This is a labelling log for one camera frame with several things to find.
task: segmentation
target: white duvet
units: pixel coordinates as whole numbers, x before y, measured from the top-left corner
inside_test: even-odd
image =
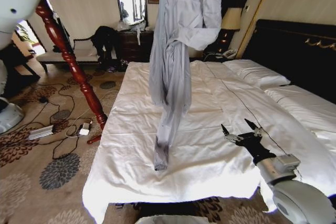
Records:
[[[273,140],[301,160],[298,180],[327,196],[336,193],[336,161],[275,101],[223,64],[195,61],[191,73],[191,108],[170,148],[168,170],[156,172],[153,152],[162,111],[152,104],[148,91],[149,64],[129,64],[83,189],[83,204],[97,223],[103,222],[112,202],[249,198],[259,185],[273,210],[272,192],[252,157],[243,147],[224,140],[220,127],[223,123],[235,134],[251,131],[244,118],[256,120],[242,101]],[[267,136],[261,143],[277,155],[284,154]]]

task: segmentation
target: hanging shirt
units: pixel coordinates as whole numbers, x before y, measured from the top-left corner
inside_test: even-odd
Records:
[[[188,46],[204,50],[220,30],[221,0],[160,0],[150,58],[149,87],[163,107],[157,127],[154,169],[167,169],[181,117],[191,105]]]

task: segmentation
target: carpet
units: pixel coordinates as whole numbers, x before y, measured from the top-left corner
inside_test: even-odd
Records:
[[[11,98],[26,116],[9,133],[0,135],[0,224],[93,223],[81,194],[99,145],[86,141],[101,134],[100,127],[90,110],[83,114],[88,106],[68,68],[49,65],[49,74],[45,74],[35,59],[28,64],[41,78]],[[108,115],[124,73],[83,68]],[[49,102],[41,103],[41,97]],[[78,128],[91,121],[88,136],[78,141],[66,137],[72,124]],[[54,125],[53,135],[27,140],[31,130],[50,124]],[[73,126],[68,134],[74,131]],[[229,224],[290,223],[279,212],[266,214],[264,210],[257,190],[251,199],[211,197],[179,204],[110,204],[104,223],[131,224],[155,214],[204,216],[215,223]]]

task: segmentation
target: lamp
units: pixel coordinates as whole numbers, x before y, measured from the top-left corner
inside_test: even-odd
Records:
[[[240,29],[240,15],[241,15],[242,8],[228,8],[223,19],[221,28],[226,30],[223,33],[220,33],[221,39],[219,39],[219,42],[222,45],[218,49],[218,52],[223,52],[223,50],[227,50],[228,44],[231,42],[231,39],[233,37],[233,34],[235,31]]]
[[[222,19],[221,28],[225,30],[239,30],[241,11],[241,8],[228,8]]]

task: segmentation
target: power strip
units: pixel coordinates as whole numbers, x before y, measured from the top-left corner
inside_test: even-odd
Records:
[[[29,140],[34,140],[40,137],[44,137],[44,136],[49,136],[53,134],[53,125],[44,127],[44,128],[40,128],[37,130],[33,130],[30,132],[30,135],[28,137]]]

